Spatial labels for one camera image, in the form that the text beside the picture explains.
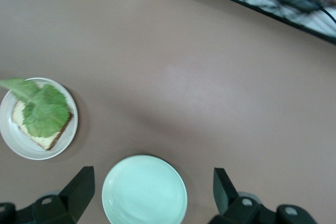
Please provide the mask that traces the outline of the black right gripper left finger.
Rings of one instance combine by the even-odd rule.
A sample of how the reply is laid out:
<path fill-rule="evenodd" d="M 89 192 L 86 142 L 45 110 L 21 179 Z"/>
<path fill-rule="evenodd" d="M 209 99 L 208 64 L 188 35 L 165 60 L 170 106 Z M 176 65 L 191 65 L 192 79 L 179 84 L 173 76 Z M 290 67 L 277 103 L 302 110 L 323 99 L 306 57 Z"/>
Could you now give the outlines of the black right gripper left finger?
<path fill-rule="evenodd" d="M 46 194 L 21 210 L 1 203 L 1 223 L 77 223 L 95 194 L 94 168 L 83 167 L 59 193 Z"/>

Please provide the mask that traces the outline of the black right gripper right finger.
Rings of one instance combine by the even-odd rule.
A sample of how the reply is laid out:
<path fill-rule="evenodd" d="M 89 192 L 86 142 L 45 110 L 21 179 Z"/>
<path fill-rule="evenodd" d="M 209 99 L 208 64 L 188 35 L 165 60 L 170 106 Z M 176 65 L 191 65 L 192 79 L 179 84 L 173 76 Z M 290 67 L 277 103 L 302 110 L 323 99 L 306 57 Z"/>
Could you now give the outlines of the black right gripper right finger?
<path fill-rule="evenodd" d="M 210 223 L 316 223 L 299 206 L 284 204 L 272 211 L 256 195 L 238 192 L 223 168 L 214 169 L 213 195 L 218 214 Z"/>

